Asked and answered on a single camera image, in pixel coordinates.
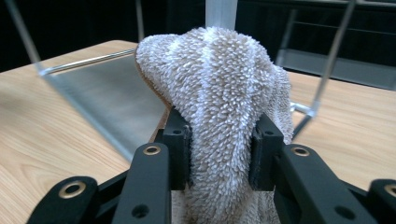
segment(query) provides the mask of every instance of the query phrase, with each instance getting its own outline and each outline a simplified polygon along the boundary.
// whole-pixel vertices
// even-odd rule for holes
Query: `dark background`
[[[42,60],[108,40],[137,42],[134,0],[16,0]],[[183,34],[205,26],[205,0],[142,0],[145,35]],[[238,3],[235,30],[259,40],[276,58],[290,10],[298,8],[289,48],[328,54],[345,5],[295,1]],[[0,1],[0,72],[29,62]],[[357,6],[339,57],[396,66],[395,7]]]

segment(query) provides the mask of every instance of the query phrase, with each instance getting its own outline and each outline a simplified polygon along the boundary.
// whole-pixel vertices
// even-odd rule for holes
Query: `terry cloth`
[[[263,46],[222,28],[154,35],[137,46],[143,79],[192,128],[193,185],[172,192],[173,223],[277,223],[272,192],[248,183],[250,138],[262,113],[292,137],[290,83]]]

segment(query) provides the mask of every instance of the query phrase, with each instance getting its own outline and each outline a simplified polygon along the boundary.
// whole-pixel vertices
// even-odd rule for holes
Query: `wooden table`
[[[134,48],[111,41],[44,62],[71,63]],[[293,101],[309,104],[318,78],[290,73]],[[312,147],[343,180],[368,189],[396,179],[396,92],[330,81],[318,117],[295,143]],[[295,114],[294,119],[301,118]],[[73,175],[102,183],[128,162],[32,65],[0,74],[0,223],[23,223],[47,191]]]

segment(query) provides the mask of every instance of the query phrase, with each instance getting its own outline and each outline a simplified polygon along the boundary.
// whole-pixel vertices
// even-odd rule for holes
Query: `towel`
[[[173,223],[277,223],[273,192],[248,183],[250,139],[265,113],[292,137],[290,82],[247,35],[210,27],[153,35],[137,46],[139,73],[192,128],[191,181],[172,192]]]

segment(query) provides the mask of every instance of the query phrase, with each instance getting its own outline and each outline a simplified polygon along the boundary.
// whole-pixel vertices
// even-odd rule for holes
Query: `metal frame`
[[[134,54],[134,49],[128,49],[120,52],[110,53],[100,57],[90,58],[82,61],[77,61],[74,63],[67,63],[67,64],[46,68],[41,63],[40,56],[38,55],[37,49],[35,47],[35,43],[33,42],[29,32],[27,31],[26,25],[24,24],[23,19],[21,17],[21,13],[19,12],[18,7],[15,4],[14,0],[5,0],[5,1],[8,11],[10,12],[11,18],[12,20],[14,20],[18,32],[20,33],[23,45],[26,48],[30,61],[35,65],[35,69],[37,70],[37,73],[40,76],[45,76],[57,72],[62,72],[68,69],[81,67],[84,65],[99,63],[99,62]],[[136,5],[136,16],[137,16],[138,39],[140,41],[144,38],[144,23],[143,23],[141,0],[135,0],[135,5]]]
[[[300,123],[297,124],[297,126],[294,129],[294,135],[293,138],[295,138],[300,131],[305,127],[305,125],[314,117],[317,116],[318,114],[318,109],[320,107],[320,100],[323,95],[323,92],[326,89],[326,85],[330,79],[330,76],[332,75],[332,70],[334,69],[334,64],[336,60],[336,56],[338,53],[338,50],[340,49],[344,34],[347,30],[347,26],[349,24],[350,18],[352,17],[354,8],[356,6],[356,0],[349,0],[346,6],[346,11],[344,14],[344,17],[341,21],[340,26],[337,29],[337,32],[335,34],[334,40],[332,42],[332,46],[329,52],[328,60],[325,65],[324,73],[320,79],[317,91],[315,93],[314,99],[311,103],[310,106],[307,105],[301,105],[298,103],[291,102],[290,103],[290,111],[298,111],[304,114],[304,118],[300,121]],[[284,61],[284,54],[286,52],[286,48],[288,47],[291,31],[292,31],[292,25],[295,21],[295,17],[297,15],[297,10],[293,9],[290,12],[290,17],[289,21],[287,24],[286,32],[284,34],[281,48],[279,50],[278,56],[276,58],[276,64],[281,66]]]

